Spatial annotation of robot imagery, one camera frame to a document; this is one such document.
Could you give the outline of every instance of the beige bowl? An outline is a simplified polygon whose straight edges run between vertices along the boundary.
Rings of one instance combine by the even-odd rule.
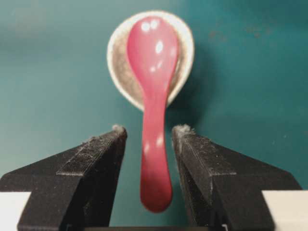
[[[159,16],[175,30],[179,42],[178,63],[169,87],[167,106],[184,86],[193,65],[194,43],[189,27],[177,16],[163,11],[136,14],[113,32],[107,48],[108,69],[115,86],[134,106],[143,111],[142,91],[127,61],[126,44],[133,25],[147,16]]]

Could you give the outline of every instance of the pink spoon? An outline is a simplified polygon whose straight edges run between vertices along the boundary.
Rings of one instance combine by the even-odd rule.
[[[172,200],[164,125],[169,85],[178,56],[176,34],[162,18],[145,17],[129,34],[127,54],[143,93],[141,202],[152,212],[162,212]]]

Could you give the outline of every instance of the ceramic spoon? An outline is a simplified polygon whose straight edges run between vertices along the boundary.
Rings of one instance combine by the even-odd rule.
[[[141,202],[152,212],[162,212],[172,199],[164,125],[168,89],[177,63],[176,34],[162,18],[145,17],[130,31],[127,55],[143,93]]]

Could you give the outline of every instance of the white block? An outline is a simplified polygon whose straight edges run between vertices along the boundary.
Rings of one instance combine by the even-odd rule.
[[[17,224],[31,192],[0,192],[1,230],[17,231]]]
[[[262,191],[275,231],[308,231],[308,191]]]

